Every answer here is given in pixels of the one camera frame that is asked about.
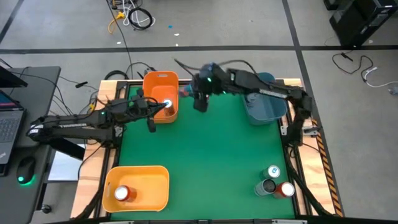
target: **blue plastic basket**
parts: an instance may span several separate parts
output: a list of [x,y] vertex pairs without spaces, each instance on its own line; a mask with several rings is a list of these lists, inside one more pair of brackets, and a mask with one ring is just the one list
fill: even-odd
[[[258,75],[263,81],[275,81],[270,73],[263,72]],[[244,95],[242,98],[249,122],[253,125],[269,124],[287,112],[285,100],[280,98],[258,93]]]

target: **orange plastic basket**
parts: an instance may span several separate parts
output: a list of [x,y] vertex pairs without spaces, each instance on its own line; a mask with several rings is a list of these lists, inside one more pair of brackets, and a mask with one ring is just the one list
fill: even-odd
[[174,122],[178,113],[178,75],[170,71],[149,72],[142,87],[145,96],[153,97],[158,102],[172,102],[172,108],[164,108],[155,115],[155,123]]
[[[107,212],[161,211],[169,201],[169,172],[164,166],[119,166],[106,175],[102,206]],[[133,188],[137,197],[131,202],[115,199],[121,185]]]

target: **green tabletop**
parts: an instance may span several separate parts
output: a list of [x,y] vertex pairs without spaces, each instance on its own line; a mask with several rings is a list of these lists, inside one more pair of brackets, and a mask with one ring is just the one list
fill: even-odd
[[[131,88],[130,96],[136,93]],[[160,212],[112,213],[112,220],[294,218],[290,198],[258,197],[254,186],[270,165],[288,181],[277,122],[249,124],[240,96],[212,96],[208,111],[181,98],[178,118],[148,131],[130,123],[123,135],[120,166],[162,165],[170,173],[170,195]]]

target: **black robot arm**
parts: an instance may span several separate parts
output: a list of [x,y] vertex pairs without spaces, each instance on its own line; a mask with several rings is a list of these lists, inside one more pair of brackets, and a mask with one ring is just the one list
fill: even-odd
[[260,93],[288,100],[294,107],[295,118],[287,128],[287,143],[291,146],[302,144],[302,128],[304,121],[311,116],[312,97],[298,86],[264,82],[255,73],[237,69],[224,71],[212,63],[203,66],[193,76],[190,89],[195,99],[194,108],[202,112],[207,110],[208,97],[212,94]]
[[137,95],[130,100],[100,103],[104,104],[104,108],[90,114],[41,117],[31,124],[27,135],[34,141],[49,144],[56,150],[81,159],[80,153],[73,153],[80,150],[65,138],[95,139],[104,146],[117,147],[117,137],[120,135],[116,131],[117,127],[146,119],[149,131],[155,132],[154,116],[166,106],[153,98],[144,97],[143,90],[137,90]]

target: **black mouse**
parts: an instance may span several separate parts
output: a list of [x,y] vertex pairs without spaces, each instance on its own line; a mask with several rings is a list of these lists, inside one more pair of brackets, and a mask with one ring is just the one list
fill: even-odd
[[36,159],[32,156],[23,158],[18,165],[17,180],[20,184],[26,184],[32,180],[35,173]]

